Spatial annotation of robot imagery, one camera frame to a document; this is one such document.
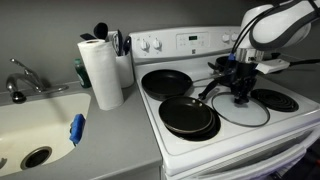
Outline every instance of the stovetop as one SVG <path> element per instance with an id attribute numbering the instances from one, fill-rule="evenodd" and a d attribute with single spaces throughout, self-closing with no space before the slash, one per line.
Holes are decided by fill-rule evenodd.
<path id="1" fill-rule="evenodd" d="M 134 61 L 135 56 L 137 56 L 134 49 L 134 47 L 137 46 L 135 41 L 141 41 L 141 39 L 135 38 L 136 37 L 133 36 Z M 270 113 L 268 123 L 256 128 L 239 126 L 220 116 L 220 131 L 216 136 L 205 141 L 188 141 L 172 134 L 159 117 L 158 108 L 162 101 L 152 99 L 143 90 L 141 85 L 142 77 L 154 70 L 171 69 L 181 71 L 195 81 L 212 75 L 213 70 L 207 63 L 211 62 L 214 64 L 218 57 L 225 55 L 227 54 L 206 55 L 203 57 L 195 56 L 184 59 L 169 58 L 168 61 L 135 63 L 136 80 L 163 156 L 165 172 L 169 176 L 176 175 L 208 162 L 216 161 L 241 150 L 258 147 L 258 145 L 270 142 L 283 135 L 297 133 L 320 124 L 320 106 L 318 103 L 266 80 L 263 77 L 257 77 L 257 84 L 254 89 L 270 89 L 286 94 L 297 102 L 299 109 L 295 112 L 278 112 L 268 109 Z M 142 59 L 144 56 L 148 56 L 148 54 L 141 53 L 141 56 L 138 55 L 138 57 L 142 57 Z M 198 98 L 198 94 L 204 90 L 209 82 L 211 82 L 210 79 L 194 83 L 185 95 Z M 208 94 L 204 103 L 212 107 L 212 97 L 221 92 L 230 92 L 230 89 L 218 85 Z"/>

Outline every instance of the stove control panel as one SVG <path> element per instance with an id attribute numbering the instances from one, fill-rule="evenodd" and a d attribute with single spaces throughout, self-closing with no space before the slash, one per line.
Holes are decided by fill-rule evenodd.
<path id="1" fill-rule="evenodd" d="M 228 52 L 240 26 L 186 27 L 130 33 L 136 63 Z"/>

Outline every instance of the coil burner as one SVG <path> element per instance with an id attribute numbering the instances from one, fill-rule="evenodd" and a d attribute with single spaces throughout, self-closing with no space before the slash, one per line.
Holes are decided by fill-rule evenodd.
<path id="1" fill-rule="evenodd" d="M 251 91 L 251 97 L 275 111 L 295 112 L 299 109 L 299 105 L 294 99 L 277 91 L 255 89 Z"/>

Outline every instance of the digital display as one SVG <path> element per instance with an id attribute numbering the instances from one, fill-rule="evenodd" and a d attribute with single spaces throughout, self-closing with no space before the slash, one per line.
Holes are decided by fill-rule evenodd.
<path id="1" fill-rule="evenodd" d="M 189 36 L 189 41 L 197 40 L 198 36 Z"/>

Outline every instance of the white sink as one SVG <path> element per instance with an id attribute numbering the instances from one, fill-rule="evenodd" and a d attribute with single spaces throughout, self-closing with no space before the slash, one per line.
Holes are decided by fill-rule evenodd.
<path id="1" fill-rule="evenodd" d="M 22 161 L 38 148 L 46 149 L 43 156 L 51 151 L 42 164 L 71 152 L 75 146 L 69 140 L 70 124 L 76 114 L 86 118 L 90 99 L 79 93 L 0 106 L 0 176 L 22 171 Z"/>

